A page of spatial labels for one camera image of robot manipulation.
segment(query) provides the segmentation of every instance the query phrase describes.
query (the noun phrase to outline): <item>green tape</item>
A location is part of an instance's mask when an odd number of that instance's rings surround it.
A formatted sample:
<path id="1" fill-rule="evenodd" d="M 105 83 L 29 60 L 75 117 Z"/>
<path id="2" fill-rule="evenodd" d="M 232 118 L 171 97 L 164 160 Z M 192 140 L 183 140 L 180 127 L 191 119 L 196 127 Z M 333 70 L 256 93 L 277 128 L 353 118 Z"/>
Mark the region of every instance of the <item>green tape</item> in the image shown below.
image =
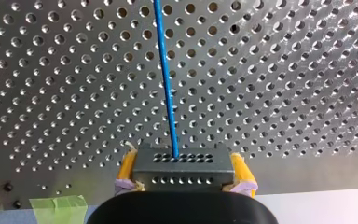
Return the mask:
<path id="1" fill-rule="evenodd" d="M 83 224 L 87 204 L 83 196 L 30 199 L 38 224 Z"/>

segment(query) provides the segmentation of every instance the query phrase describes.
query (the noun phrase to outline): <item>perforated metal sheet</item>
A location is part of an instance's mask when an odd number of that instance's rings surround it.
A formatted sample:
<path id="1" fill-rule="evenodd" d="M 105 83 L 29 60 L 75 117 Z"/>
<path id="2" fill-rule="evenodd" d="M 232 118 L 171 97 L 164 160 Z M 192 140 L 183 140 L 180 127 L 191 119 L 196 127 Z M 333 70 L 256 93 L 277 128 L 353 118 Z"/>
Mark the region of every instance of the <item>perforated metal sheet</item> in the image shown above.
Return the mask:
<path id="1" fill-rule="evenodd" d="M 264 194 L 358 188 L 358 1 L 162 2 L 181 147 L 242 152 Z M 153 19 L 0 0 L 0 204 L 101 203 L 123 140 L 170 143 Z"/>

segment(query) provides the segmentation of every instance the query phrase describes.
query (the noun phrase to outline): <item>blue cable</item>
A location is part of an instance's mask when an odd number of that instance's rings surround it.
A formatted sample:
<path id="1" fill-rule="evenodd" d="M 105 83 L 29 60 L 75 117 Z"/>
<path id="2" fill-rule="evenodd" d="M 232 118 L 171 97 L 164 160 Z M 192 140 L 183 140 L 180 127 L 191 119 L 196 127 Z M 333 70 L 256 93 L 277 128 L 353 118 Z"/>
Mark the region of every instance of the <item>blue cable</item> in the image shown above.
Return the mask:
<path id="1" fill-rule="evenodd" d="M 167 62 L 167 53 L 165 48 L 164 21 L 162 19 L 162 13 L 161 13 L 162 10 L 159 0 L 154 0 L 153 5 L 156 15 L 158 50 L 159 50 L 159 58 L 161 59 L 162 77 L 164 80 L 165 101 L 167 105 L 168 122 L 170 124 L 172 156 L 174 158 L 177 158 L 179 156 L 179 149 L 178 149 L 178 141 L 177 141 L 176 130 L 175 130 L 175 115 L 173 114 L 173 107 L 172 107 L 173 103 L 172 103 L 172 95 L 171 95 L 170 66 L 168 65 Z"/>

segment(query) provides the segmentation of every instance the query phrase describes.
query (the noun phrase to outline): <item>gray metal surface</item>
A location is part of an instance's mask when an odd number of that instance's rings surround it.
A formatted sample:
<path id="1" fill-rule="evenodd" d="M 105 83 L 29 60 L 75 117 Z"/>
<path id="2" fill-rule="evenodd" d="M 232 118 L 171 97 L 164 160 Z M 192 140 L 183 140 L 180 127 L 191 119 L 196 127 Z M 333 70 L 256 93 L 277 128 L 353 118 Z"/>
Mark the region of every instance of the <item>gray metal surface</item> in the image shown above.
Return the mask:
<path id="1" fill-rule="evenodd" d="M 163 5 L 181 147 L 242 152 L 262 194 L 358 188 L 357 0 Z M 150 1 L 0 0 L 0 204 L 101 203 L 124 140 L 170 143 L 153 19 Z"/>
<path id="2" fill-rule="evenodd" d="M 218 191 L 234 182 L 234 169 L 223 144 L 216 148 L 183 148 L 179 158 L 172 158 L 164 148 L 140 146 L 133 180 L 153 191 Z"/>

